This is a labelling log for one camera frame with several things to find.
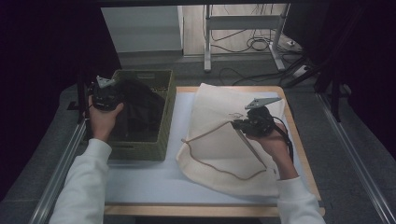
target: white sleeve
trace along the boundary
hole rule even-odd
[[[70,167],[49,223],[102,223],[110,153],[105,142],[90,140]]]
[[[279,189],[277,207],[283,224],[325,223],[319,213],[318,200],[300,177],[276,182]]]

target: aluminum rail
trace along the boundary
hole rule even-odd
[[[53,206],[58,193],[60,192],[64,178],[66,177],[70,165],[74,159],[78,144],[84,136],[85,129],[85,120],[83,120],[76,127],[73,136],[67,144],[66,150],[60,158],[48,185],[44,189],[43,195],[41,196],[41,199],[38,202],[35,211],[33,212],[29,224],[41,224],[46,221],[50,209]]]
[[[350,141],[347,132],[344,130],[342,123],[337,122],[337,120],[332,115],[330,110],[330,102],[327,99],[325,93],[317,94],[317,97],[321,103],[323,103],[324,112],[332,125],[335,134],[343,145],[346,154],[348,155],[356,174],[358,175],[364,189],[372,201],[375,210],[379,214],[383,223],[396,224],[396,219],[391,211],[387,200],[381,192],[381,189],[373,180],[372,176],[368,172],[366,166],[364,165],[357,149],[353,146]]]

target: person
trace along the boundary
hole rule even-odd
[[[90,106],[92,136],[85,152],[73,162],[53,214],[49,220],[55,223],[103,223],[107,160],[111,147],[106,143],[115,125],[116,116],[123,108],[119,104],[114,111],[102,112]],[[324,223],[318,211],[318,201],[304,186],[290,159],[288,147],[281,135],[272,132],[269,136],[256,138],[264,150],[273,157],[279,171],[277,202],[282,223]]]
[[[286,132],[283,124],[276,125]],[[265,137],[247,135],[248,139],[255,140],[273,158],[279,171],[280,179],[276,181],[279,191],[277,207],[281,223],[325,223],[319,212],[318,200],[305,187],[303,180],[297,174],[293,165],[288,146],[280,133],[272,131]]]

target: white towel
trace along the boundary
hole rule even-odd
[[[248,140],[266,167],[262,165],[230,123],[247,118],[245,105],[254,98],[262,97],[206,84],[199,87],[189,132],[177,153],[177,163],[186,177],[232,195],[277,196],[277,170],[272,158],[257,142]],[[283,117],[284,107],[284,100],[267,106],[278,118]]]

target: hand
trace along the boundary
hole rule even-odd
[[[276,123],[276,125],[286,132],[283,124]],[[282,135],[276,130],[273,130],[270,135],[264,137],[254,137],[247,135],[248,139],[257,141],[262,145],[262,148],[272,156],[279,171],[280,179],[293,179],[298,176],[296,169],[288,152],[288,145],[283,139]]]
[[[283,124],[276,123],[283,132],[287,132]],[[257,141],[262,145],[262,148],[273,158],[283,155],[284,152],[288,152],[288,145],[283,139],[279,132],[273,130],[270,135],[264,137],[255,137],[247,134],[247,138],[250,140]]]
[[[92,97],[88,98],[90,106],[90,121],[93,138],[107,141],[108,136],[116,125],[116,117],[123,109],[123,104],[117,105],[113,111],[101,111],[92,105]]]

